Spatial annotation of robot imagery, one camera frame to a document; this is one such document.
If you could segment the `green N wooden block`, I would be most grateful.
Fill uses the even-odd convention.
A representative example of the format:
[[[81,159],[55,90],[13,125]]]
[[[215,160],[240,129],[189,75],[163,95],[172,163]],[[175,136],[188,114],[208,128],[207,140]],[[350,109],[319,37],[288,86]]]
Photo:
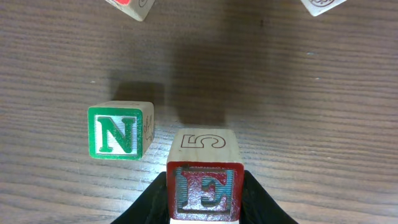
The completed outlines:
[[[89,154],[94,159],[139,160],[154,140],[154,104],[108,101],[88,108]]]

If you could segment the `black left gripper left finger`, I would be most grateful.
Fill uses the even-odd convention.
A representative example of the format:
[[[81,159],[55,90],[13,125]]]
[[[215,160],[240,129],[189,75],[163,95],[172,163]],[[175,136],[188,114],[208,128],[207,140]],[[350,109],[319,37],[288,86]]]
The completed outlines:
[[[161,172],[111,224],[169,224],[166,180],[166,172]]]

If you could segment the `red E wooden block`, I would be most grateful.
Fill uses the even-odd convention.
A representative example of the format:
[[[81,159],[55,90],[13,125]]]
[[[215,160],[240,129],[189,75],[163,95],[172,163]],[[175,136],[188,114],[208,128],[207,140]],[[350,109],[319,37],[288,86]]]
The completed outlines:
[[[185,128],[166,163],[168,208],[174,220],[239,220],[244,163],[230,129]]]

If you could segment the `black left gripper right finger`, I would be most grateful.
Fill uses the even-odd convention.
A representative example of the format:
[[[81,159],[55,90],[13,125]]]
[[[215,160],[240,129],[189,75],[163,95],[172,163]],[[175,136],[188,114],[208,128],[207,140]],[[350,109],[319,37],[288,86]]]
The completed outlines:
[[[267,193],[256,178],[244,171],[240,224],[298,224]]]

